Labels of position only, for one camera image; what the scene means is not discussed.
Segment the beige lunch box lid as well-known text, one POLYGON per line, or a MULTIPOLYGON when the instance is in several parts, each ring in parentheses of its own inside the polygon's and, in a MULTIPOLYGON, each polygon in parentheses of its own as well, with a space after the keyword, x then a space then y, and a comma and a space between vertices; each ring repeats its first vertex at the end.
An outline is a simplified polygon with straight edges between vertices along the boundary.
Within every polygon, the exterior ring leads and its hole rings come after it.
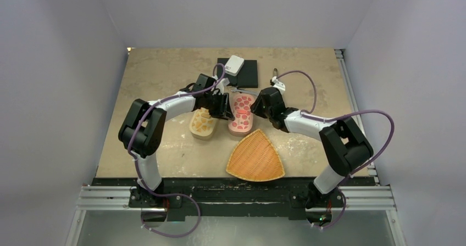
POLYGON ((199 128, 201 125, 216 126, 217 123, 218 119, 212 117, 209 113, 209 110, 205 108, 200 108, 194 112, 193 117, 190 121, 190 127, 199 128))

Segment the pink lunch box lid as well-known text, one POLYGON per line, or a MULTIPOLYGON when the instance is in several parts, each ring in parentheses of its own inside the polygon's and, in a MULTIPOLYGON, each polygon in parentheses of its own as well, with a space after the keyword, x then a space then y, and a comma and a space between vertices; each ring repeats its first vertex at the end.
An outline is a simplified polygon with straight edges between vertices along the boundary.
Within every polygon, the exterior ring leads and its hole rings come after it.
POLYGON ((235 119, 229 121, 228 127, 246 128, 251 126, 253 129, 254 114, 251 112, 251 105, 255 99, 255 96, 249 94, 234 93, 230 99, 230 106, 235 119))

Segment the beige lunch box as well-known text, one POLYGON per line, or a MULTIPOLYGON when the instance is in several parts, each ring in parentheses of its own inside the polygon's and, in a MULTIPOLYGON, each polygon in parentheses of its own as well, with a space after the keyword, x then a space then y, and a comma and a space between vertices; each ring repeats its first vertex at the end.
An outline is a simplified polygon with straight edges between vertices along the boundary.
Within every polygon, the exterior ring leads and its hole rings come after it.
POLYGON ((211 139, 213 135, 215 134, 216 130, 217 130, 216 126, 201 125, 199 128, 190 127, 191 135, 194 138, 200 139, 203 141, 211 139))

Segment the pink lunch box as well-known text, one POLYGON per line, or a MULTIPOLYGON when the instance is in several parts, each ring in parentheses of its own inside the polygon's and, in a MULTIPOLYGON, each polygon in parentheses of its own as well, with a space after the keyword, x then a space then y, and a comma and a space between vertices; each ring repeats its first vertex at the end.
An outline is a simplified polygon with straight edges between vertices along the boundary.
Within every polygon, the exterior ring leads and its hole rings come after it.
POLYGON ((241 136, 241 137, 244 137, 248 134, 250 134, 252 132, 252 127, 251 126, 247 126, 246 128, 238 128, 238 127, 228 127, 229 129, 229 132, 233 135, 233 136, 241 136))

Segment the woven bamboo basket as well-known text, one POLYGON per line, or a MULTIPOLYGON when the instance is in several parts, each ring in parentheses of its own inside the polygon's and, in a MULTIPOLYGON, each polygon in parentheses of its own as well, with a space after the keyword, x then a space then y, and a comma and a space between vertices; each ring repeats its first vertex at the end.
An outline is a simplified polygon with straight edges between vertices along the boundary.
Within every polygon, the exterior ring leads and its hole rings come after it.
POLYGON ((250 182, 268 182, 285 176, 278 151, 261 129, 239 141, 229 157, 226 172, 250 182))

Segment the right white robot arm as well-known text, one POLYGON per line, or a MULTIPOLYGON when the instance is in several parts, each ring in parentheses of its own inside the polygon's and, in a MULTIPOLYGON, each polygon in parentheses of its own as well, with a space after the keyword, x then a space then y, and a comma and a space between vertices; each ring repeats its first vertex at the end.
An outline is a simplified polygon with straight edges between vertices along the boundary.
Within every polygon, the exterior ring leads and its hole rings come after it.
POLYGON ((322 143, 328 166, 314 179, 308 192, 310 202, 316 206, 327 202, 330 192, 374 155, 353 118, 305 116, 299 109, 287 107, 277 88, 261 90, 251 112, 268 119, 277 130, 305 135, 322 143))

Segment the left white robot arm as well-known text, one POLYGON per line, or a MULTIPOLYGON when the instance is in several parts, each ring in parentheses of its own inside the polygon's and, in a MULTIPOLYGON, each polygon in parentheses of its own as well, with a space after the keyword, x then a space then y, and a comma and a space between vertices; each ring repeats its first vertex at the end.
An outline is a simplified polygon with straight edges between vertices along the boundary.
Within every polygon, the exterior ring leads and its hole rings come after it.
POLYGON ((159 189, 162 177, 158 172, 156 151, 160 146, 165 122, 181 114, 206 109, 212 118, 233 120, 229 94, 224 87, 229 80, 200 74, 172 96, 147 102, 133 101, 118 133, 118 139, 133 157, 138 184, 145 188, 142 199, 151 207, 161 205, 164 192, 159 189))

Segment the white small box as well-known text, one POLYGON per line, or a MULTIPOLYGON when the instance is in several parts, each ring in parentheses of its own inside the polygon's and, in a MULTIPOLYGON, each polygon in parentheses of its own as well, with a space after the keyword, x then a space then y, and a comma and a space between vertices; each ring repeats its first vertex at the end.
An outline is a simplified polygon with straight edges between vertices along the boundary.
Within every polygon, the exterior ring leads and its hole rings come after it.
POLYGON ((232 55, 227 62, 224 64, 225 72, 230 75, 236 77, 238 73, 241 71, 241 68, 244 65, 245 60, 242 57, 237 55, 232 55))

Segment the silver wrench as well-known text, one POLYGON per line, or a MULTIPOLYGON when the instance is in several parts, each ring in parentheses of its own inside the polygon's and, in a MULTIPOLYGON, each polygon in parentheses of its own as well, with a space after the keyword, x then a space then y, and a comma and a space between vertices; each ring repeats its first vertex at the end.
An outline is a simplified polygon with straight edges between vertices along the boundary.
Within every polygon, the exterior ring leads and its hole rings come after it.
POLYGON ((259 95, 258 92, 249 91, 249 90, 243 90, 243 89, 236 88, 236 87, 231 88, 230 91, 231 91, 231 92, 238 92, 238 93, 249 94, 249 95, 252 95, 252 96, 258 96, 258 95, 259 95))

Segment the black foam block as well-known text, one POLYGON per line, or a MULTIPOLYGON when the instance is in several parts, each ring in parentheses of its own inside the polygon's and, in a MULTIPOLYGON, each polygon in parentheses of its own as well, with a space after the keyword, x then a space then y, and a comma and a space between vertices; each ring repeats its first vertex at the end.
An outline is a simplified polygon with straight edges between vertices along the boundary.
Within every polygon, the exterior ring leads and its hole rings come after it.
POLYGON ((224 78, 228 79, 228 85, 237 88, 258 88, 257 60, 247 60, 233 55, 229 58, 217 58, 217 63, 228 67, 228 65, 230 65, 230 63, 228 63, 230 59, 233 59, 233 62, 236 65, 242 63, 242 66, 235 76, 230 75, 228 72, 225 73, 224 78))

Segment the aluminium rail right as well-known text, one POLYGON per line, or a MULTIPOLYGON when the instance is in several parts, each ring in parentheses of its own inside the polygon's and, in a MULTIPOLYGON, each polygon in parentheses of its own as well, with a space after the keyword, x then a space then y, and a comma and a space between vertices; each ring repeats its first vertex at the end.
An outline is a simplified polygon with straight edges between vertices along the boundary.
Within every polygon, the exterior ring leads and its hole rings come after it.
MULTIPOLYGON (((344 60, 344 57, 343 57, 344 50, 343 49, 335 49, 334 51, 335 51, 335 56, 336 56, 336 59, 337 59, 337 62, 338 62, 339 68, 340 68, 341 75, 342 75, 343 79, 345 80, 345 86, 346 86, 348 99, 350 101, 351 110, 352 110, 352 112, 359 111, 359 108, 358 108, 358 105, 357 105, 357 102, 356 102, 356 98, 354 96, 351 80, 350 80, 350 77, 348 75, 345 60, 344 60)), ((371 162, 365 169, 366 169, 368 175, 373 178, 374 184, 376 186, 379 186, 380 181, 379 181, 378 173, 376 171, 374 163, 371 162)))

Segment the black table front frame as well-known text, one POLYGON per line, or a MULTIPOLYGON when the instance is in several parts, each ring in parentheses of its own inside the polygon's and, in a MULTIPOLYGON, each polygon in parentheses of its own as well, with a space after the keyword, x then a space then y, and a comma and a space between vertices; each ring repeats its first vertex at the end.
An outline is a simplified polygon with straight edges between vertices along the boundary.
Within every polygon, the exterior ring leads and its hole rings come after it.
POLYGON ((129 189, 125 204, 148 212, 161 210, 159 220, 184 221, 187 216, 286 217, 329 222, 330 210, 348 201, 343 188, 327 195, 311 190, 312 177, 284 177, 270 182, 236 178, 168 177, 150 194, 135 178, 94 178, 93 187, 129 189))

